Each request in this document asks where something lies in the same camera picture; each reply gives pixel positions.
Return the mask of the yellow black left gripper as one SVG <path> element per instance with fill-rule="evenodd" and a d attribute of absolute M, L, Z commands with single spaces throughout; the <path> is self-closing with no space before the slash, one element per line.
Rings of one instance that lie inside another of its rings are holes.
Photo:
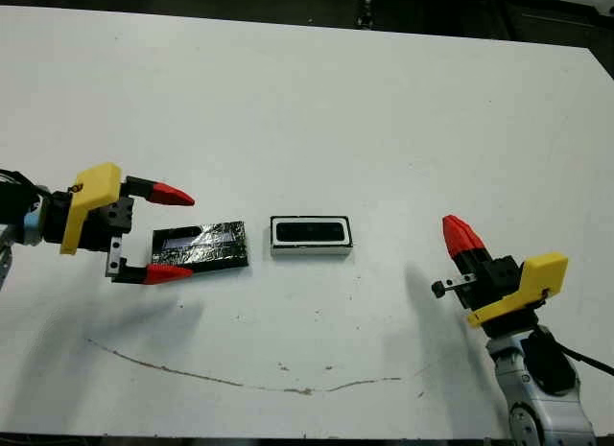
<path fill-rule="evenodd" d="M 45 241 L 58 244 L 62 254 L 73 255 L 79 249 L 106 253 L 106 275 L 113 283 L 157 285 L 191 277 L 192 270 L 172 265 L 127 265 L 121 257 L 122 237 L 131 231 L 133 199 L 123 196 L 121 187 L 121 170 L 112 163 L 79 173 L 67 191 L 50 197 Z M 125 195 L 163 205 L 195 204 L 175 187 L 134 176 L 126 177 Z"/>

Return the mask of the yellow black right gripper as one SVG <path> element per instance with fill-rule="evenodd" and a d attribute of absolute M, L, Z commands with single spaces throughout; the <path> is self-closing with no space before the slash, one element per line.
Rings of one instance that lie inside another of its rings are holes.
<path fill-rule="evenodd" d="M 472 227 L 454 215 L 442 219 L 444 242 L 460 274 L 435 282 L 431 290 L 437 298 L 456 293 L 461 305 L 470 311 L 468 323 L 486 327 L 510 318 L 514 327 L 521 315 L 528 315 L 546 300 L 560 293 L 568 258 L 547 253 L 517 264 L 513 257 L 493 259 Z"/>

